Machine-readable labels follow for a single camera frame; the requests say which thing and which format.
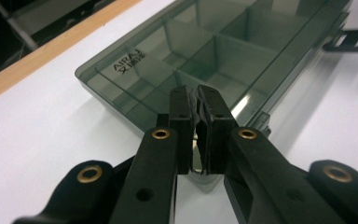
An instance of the wooden table edge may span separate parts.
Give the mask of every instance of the wooden table edge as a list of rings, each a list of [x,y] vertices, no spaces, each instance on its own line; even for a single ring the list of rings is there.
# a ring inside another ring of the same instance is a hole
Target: wooden table edge
[[[141,0],[116,0],[0,72],[0,94]]]

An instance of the mounting hole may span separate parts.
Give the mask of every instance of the mounting hole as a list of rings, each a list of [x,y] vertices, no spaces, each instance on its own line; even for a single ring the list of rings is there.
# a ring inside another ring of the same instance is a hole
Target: mounting hole
[[[250,129],[241,129],[238,131],[238,134],[245,139],[255,139],[257,138],[257,133]]]
[[[152,200],[154,192],[152,189],[140,189],[136,193],[136,198],[141,202],[148,202]]]
[[[287,189],[286,195],[293,202],[303,202],[304,195],[298,189]]]
[[[156,139],[166,139],[170,136],[170,131],[165,129],[157,129],[152,132],[152,136]]]
[[[326,165],[324,167],[324,173],[328,177],[341,183],[349,183],[353,180],[351,174],[348,171],[336,165]]]
[[[92,183],[103,175],[103,169],[99,165],[86,166],[77,174],[77,181],[82,184]]]

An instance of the black plastic bracket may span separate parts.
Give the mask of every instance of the black plastic bracket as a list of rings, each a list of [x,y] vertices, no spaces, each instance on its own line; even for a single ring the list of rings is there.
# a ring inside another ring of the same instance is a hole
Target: black plastic bracket
[[[323,46],[327,52],[357,52],[358,30],[342,30],[329,43]]]
[[[240,223],[345,223],[260,131],[233,129],[227,147],[225,187]]]
[[[21,217],[14,224],[107,223],[132,161],[130,158],[115,168],[104,161],[78,164],[60,182],[39,215]]]

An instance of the white table surface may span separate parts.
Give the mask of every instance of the white table surface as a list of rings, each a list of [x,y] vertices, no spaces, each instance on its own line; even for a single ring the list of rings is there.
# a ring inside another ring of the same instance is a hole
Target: white table surface
[[[0,95],[0,223],[39,213],[82,161],[113,166],[133,156],[142,133],[103,107],[75,78],[86,60],[172,0],[143,0]],[[358,28],[358,1],[347,28]],[[358,170],[358,54],[320,52],[274,109],[270,140],[308,170],[336,160]],[[179,176],[176,223],[237,223],[223,183],[204,194]]]

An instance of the clear plastic organizer box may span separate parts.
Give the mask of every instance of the clear plastic organizer box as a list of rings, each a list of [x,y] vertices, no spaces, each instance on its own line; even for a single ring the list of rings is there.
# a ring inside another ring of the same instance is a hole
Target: clear plastic organizer box
[[[337,32],[348,0],[176,1],[76,70],[84,87],[141,130],[171,89],[220,91],[240,125],[269,112]]]

